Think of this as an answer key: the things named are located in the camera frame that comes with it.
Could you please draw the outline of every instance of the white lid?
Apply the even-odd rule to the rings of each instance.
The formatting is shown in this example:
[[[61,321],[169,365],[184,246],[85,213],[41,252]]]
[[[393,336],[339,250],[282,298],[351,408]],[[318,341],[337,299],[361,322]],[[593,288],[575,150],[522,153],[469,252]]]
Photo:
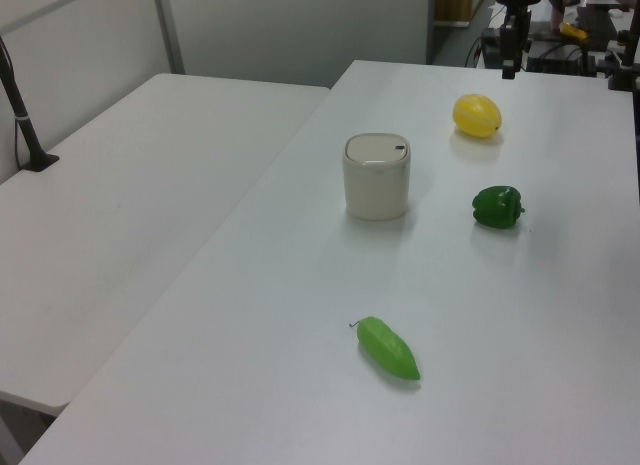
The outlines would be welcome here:
[[[409,142],[391,133],[364,133],[347,142],[344,159],[349,165],[395,168],[410,158]]]

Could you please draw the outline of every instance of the green bell pepper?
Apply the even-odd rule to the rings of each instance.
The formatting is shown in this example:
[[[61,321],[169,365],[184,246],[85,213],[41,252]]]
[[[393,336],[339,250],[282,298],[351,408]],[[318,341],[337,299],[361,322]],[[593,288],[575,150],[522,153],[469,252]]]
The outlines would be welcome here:
[[[391,375],[407,380],[420,380],[420,372],[409,346],[382,320],[367,317],[356,322],[358,340],[364,349]]]
[[[520,206],[520,192],[509,186],[489,187],[473,199],[473,216],[482,225],[510,228],[516,224],[524,208]]]

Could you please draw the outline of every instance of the white cup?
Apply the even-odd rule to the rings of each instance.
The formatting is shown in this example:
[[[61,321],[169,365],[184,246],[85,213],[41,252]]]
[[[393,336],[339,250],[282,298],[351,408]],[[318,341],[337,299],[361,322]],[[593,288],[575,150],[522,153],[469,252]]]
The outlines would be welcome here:
[[[407,210],[409,142],[400,135],[365,133],[342,155],[347,210],[363,220],[392,220]]]

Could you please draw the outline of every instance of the table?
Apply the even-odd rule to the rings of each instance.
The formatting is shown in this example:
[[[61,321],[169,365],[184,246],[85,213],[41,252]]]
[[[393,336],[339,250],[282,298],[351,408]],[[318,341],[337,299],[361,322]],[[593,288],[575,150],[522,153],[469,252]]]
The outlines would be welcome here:
[[[24,465],[635,462],[633,110],[606,86],[355,62]],[[493,140],[454,130],[468,92],[500,106]],[[362,222],[341,153],[380,131],[412,146],[410,210]],[[496,184],[515,229],[471,216]],[[369,315],[421,383],[359,349]]]
[[[327,94],[159,75],[0,187],[0,399],[57,415]]]

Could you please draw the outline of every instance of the metal stand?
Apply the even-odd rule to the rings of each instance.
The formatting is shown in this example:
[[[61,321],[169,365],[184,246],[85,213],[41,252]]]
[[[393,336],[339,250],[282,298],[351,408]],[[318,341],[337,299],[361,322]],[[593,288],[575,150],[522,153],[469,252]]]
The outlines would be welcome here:
[[[48,155],[40,146],[40,141],[36,135],[36,131],[33,128],[29,114],[18,90],[15,77],[13,75],[13,69],[11,67],[11,61],[4,46],[4,42],[0,37],[0,79],[2,79],[2,85],[7,92],[11,108],[16,116],[24,140],[27,143],[29,152],[31,154],[31,160],[22,168],[30,170],[32,172],[41,172],[49,167],[49,165],[57,162],[59,157],[55,155]]]

